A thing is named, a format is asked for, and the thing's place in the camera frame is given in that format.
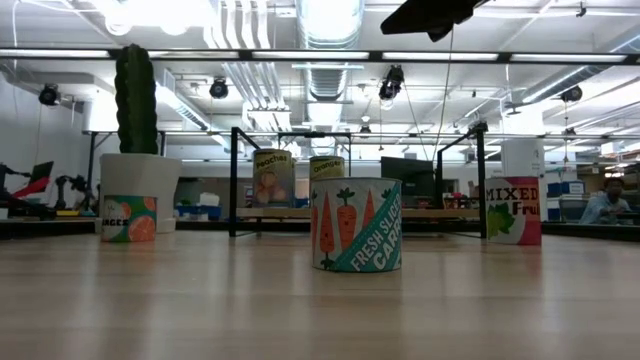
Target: man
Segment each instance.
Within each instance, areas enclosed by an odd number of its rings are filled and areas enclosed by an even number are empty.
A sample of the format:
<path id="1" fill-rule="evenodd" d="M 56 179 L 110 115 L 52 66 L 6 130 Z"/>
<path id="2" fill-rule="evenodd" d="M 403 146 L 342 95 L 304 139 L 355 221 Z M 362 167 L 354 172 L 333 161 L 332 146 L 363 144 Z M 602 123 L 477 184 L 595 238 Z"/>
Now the man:
<path id="1" fill-rule="evenodd" d="M 624 181 L 620 178 L 608 178 L 604 181 L 605 194 L 591 198 L 582 214 L 580 224 L 615 225 L 620 223 L 616 214 L 631 211 L 629 204 L 620 199 Z"/>

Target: can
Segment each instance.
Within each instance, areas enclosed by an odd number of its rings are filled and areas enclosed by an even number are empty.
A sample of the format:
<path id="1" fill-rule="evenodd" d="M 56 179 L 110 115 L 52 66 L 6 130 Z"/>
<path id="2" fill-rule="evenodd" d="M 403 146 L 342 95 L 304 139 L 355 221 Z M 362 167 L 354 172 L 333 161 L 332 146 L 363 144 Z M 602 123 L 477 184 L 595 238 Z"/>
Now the can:
<path id="1" fill-rule="evenodd" d="M 314 156 L 309 159 L 309 181 L 344 177 L 344 158 L 342 156 Z"/>
<path id="2" fill-rule="evenodd" d="M 253 152 L 254 207 L 292 207 L 295 173 L 291 152 L 264 149 Z"/>
<path id="3" fill-rule="evenodd" d="M 154 241 L 156 198 L 105 195 L 101 239 L 105 242 Z"/>
<path id="4" fill-rule="evenodd" d="M 489 242 L 541 245 L 540 189 L 537 177 L 485 180 Z"/>
<path id="5" fill-rule="evenodd" d="M 326 178 L 311 184 L 311 253 L 315 268 L 383 272 L 402 264 L 401 182 Z"/>

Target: white planter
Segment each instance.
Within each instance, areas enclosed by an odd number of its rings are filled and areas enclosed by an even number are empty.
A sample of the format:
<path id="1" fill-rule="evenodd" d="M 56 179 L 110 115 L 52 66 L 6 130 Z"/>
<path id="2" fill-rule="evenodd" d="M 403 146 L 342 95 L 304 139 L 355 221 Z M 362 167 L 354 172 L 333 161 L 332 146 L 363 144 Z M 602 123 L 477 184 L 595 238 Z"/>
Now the white planter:
<path id="1" fill-rule="evenodd" d="M 104 213 L 105 195 L 151 196 L 157 199 L 156 232 L 176 229 L 173 196 L 182 162 L 149 154 L 104 154 L 100 157 L 100 213 Z M 96 221 L 101 231 L 102 219 Z"/>

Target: potted cactus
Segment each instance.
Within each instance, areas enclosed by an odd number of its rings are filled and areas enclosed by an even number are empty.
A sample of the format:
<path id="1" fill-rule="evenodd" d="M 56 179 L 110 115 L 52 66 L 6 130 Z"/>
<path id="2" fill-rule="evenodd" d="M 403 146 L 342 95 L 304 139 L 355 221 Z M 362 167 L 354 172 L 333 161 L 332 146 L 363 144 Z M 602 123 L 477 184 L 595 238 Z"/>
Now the potted cactus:
<path id="1" fill-rule="evenodd" d="M 156 232 L 172 232 L 173 195 L 181 161 L 158 155 L 156 81 L 149 53 L 135 44 L 125 47 L 116 71 L 120 154 L 100 158 L 100 216 L 106 216 L 105 196 L 155 198 Z"/>

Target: cactus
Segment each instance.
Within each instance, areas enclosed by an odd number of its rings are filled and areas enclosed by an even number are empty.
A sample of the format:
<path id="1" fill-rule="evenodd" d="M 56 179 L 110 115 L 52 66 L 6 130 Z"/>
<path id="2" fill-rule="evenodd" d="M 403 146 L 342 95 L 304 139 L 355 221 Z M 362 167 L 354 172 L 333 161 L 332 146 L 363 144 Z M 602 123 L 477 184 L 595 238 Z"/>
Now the cactus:
<path id="1" fill-rule="evenodd" d="M 116 61 L 120 152 L 158 154 L 156 82 L 149 53 L 132 44 Z"/>

